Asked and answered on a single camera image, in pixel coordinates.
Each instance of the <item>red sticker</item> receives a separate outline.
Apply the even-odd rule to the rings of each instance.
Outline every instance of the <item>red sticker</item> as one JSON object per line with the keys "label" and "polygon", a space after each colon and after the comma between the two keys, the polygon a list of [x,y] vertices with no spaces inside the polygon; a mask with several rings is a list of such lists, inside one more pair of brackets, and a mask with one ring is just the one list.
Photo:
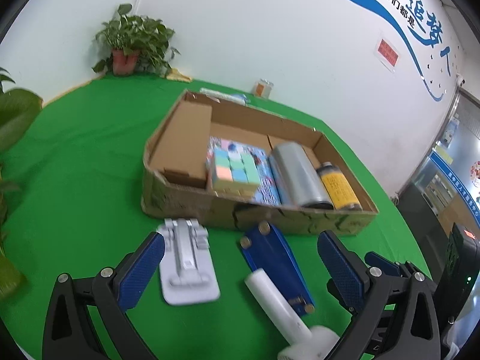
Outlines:
{"label": "red sticker", "polygon": [[473,238],[473,239],[477,239],[477,237],[475,237],[472,233],[470,233],[469,231],[467,230],[464,230],[465,231],[465,234],[468,235],[470,238]]}
{"label": "red sticker", "polygon": [[390,45],[382,39],[378,52],[394,67],[397,63],[398,54],[390,47]]}

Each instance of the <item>cardboard box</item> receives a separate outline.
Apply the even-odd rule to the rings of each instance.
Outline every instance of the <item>cardboard box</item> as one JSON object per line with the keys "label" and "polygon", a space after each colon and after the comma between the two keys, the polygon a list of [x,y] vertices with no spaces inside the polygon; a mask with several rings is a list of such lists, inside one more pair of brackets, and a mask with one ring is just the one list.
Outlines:
{"label": "cardboard box", "polygon": [[[363,211],[323,211],[272,207],[241,197],[206,191],[206,156],[210,136],[260,147],[293,140],[312,165],[330,161],[349,181]],[[357,234],[378,210],[330,141],[314,128],[254,107],[184,91],[153,135],[143,154],[143,211],[156,218],[197,218],[207,227],[248,230],[267,220],[285,234]]]}

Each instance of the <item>silver cylinder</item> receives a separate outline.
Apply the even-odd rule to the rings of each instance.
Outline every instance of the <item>silver cylinder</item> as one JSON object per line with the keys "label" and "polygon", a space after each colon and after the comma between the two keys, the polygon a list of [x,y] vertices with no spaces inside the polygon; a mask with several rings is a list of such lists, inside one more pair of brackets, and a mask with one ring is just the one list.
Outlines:
{"label": "silver cylinder", "polygon": [[333,204],[303,147],[281,143],[268,158],[282,204],[332,210]]}

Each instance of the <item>potted plant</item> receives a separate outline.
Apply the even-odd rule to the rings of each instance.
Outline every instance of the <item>potted plant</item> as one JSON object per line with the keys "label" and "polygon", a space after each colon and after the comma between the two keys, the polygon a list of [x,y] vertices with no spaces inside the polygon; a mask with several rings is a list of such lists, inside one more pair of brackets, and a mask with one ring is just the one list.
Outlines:
{"label": "potted plant", "polygon": [[[0,68],[0,154],[12,147],[27,131],[42,110],[42,99],[26,89],[14,88],[3,92],[3,81],[15,83],[3,68]],[[2,247],[2,225],[7,216],[4,192],[18,190],[13,182],[3,180],[0,174],[0,300],[13,293],[24,280],[14,265],[5,256]]]}
{"label": "potted plant", "polygon": [[99,73],[106,67],[116,76],[126,76],[138,66],[141,70],[166,76],[171,71],[170,61],[179,54],[169,44],[174,30],[165,27],[159,19],[128,16],[131,8],[131,4],[121,4],[117,9],[118,17],[115,15],[108,23],[102,23],[104,29],[96,34],[95,39],[108,45],[111,54],[100,60],[93,71]]}

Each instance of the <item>red flower pot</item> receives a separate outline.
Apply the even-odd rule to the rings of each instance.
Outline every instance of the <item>red flower pot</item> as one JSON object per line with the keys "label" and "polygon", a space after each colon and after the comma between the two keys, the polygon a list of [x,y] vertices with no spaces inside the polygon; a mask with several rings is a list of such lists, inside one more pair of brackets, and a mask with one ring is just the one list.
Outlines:
{"label": "red flower pot", "polygon": [[140,50],[135,50],[129,55],[124,55],[123,50],[112,50],[112,54],[115,76],[128,76],[134,72]]}

